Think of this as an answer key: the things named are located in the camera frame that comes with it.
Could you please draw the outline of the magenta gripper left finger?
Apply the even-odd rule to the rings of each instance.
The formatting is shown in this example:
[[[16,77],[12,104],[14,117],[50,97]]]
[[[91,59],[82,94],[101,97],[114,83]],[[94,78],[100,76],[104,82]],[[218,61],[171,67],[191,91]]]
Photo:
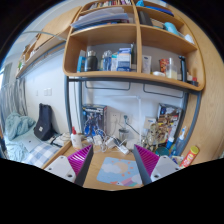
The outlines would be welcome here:
[[[55,161],[45,168],[56,176],[82,186],[93,157],[93,145],[71,154],[70,156],[59,156]]]

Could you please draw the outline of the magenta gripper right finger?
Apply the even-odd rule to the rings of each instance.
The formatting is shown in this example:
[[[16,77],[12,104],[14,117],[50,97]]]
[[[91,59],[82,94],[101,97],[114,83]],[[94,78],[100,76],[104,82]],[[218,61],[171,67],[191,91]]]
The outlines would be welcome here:
[[[144,185],[180,170],[168,156],[158,156],[141,146],[134,145],[133,154]]]

